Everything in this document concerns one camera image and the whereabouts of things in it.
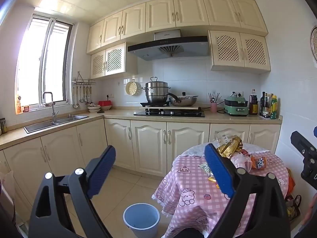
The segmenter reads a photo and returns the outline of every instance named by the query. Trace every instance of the countertop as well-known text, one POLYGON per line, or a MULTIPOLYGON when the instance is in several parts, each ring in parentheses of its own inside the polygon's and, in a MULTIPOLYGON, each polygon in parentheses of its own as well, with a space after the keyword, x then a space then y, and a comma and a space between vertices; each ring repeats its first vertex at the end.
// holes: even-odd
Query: countertop
POLYGON ((21 142, 31 140, 55 131, 73 127, 86 122, 94 121, 102 118, 111 119, 126 119, 126 120, 140 120, 140 121, 165 121, 165 122, 196 122, 196 123, 233 123, 233 124, 281 124, 282 117, 280 116, 276 120, 264 119, 257 115, 248 116, 230 116, 223 113, 211 113, 210 111, 204 111, 204 118, 195 117, 157 117, 157 116, 134 116, 134 113, 142 111, 142 108, 136 109, 112 109, 105 111, 104 113, 81 113, 79 115, 87 115, 88 118, 81 120, 60 124, 39 130, 32 133, 26 133, 24 128, 8 131, 0 136, 0 150, 8 148, 10 146, 19 144, 21 142))

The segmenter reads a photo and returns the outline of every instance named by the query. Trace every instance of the window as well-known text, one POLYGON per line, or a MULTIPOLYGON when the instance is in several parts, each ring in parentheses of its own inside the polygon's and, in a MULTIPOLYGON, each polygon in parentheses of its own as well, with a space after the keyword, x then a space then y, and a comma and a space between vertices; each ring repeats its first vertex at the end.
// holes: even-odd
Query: window
POLYGON ((67 53, 72 25, 55 18, 33 15, 25 32, 17 64, 16 95, 21 97, 21 106, 31 109, 42 103, 65 104, 67 53))

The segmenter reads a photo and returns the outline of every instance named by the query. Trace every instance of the bucket rim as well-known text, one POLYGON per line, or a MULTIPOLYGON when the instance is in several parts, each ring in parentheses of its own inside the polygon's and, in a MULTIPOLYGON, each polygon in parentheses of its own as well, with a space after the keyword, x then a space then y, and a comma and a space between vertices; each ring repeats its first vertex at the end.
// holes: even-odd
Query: bucket rim
POLYGON ((147 230, 147 229, 150 229, 150 228, 156 226, 156 225, 158 224, 158 222, 160 221, 160 219, 161 219, 161 215, 160 215, 158 209, 157 209, 155 206, 153 206, 153 205, 151 205, 151 204, 148 204, 148 203, 142 203, 142 202, 141 202, 141 203, 132 204, 132 205, 128 206, 128 207, 124 210, 124 212, 123 212, 123 221, 124 221, 124 223, 125 223, 129 228, 134 229, 134 230, 147 230), (130 224, 126 221, 126 219, 125 219, 126 211, 127 211, 129 208, 131 208, 132 206, 135 206, 135 205, 138 205, 138 204, 148 205, 148 206, 150 206, 150 207, 152 207, 152 208, 155 209, 155 211, 156 211, 156 213, 157 213, 157 215, 158 215, 158 219, 157 219, 157 221, 156 221, 152 226, 149 226, 149 227, 147 227, 147 228, 136 228, 136 227, 130 225, 130 224))

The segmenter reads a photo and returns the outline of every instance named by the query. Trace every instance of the sink basin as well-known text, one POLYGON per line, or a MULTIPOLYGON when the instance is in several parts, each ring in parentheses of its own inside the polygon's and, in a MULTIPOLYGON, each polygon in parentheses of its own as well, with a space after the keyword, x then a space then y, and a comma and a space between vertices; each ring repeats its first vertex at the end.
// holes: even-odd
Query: sink basin
POLYGON ((52 120, 49 120, 49 121, 39 122, 39 123, 36 123, 36 124, 25 126, 24 130, 26 131, 26 133, 31 133, 31 132, 34 132, 34 131, 39 131, 39 130, 42 130, 42 129, 46 129, 48 127, 56 126, 56 125, 59 125, 59 124, 62 124, 62 123, 76 121, 76 120, 84 119, 84 118, 87 118, 87 117, 89 117, 89 116, 69 115, 67 117, 58 118, 56 120, 56 122, 52 122, 52 120))

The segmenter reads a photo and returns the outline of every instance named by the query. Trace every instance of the green electric cooker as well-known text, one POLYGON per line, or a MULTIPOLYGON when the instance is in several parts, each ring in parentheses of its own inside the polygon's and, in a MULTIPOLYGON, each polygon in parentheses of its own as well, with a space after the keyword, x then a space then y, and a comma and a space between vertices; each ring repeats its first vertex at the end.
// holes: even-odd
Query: green electric cooker
POLYGON ((224 100, 224 111, 232 116, 247 116, 248 101, 244 97, 231 96, 224 100))

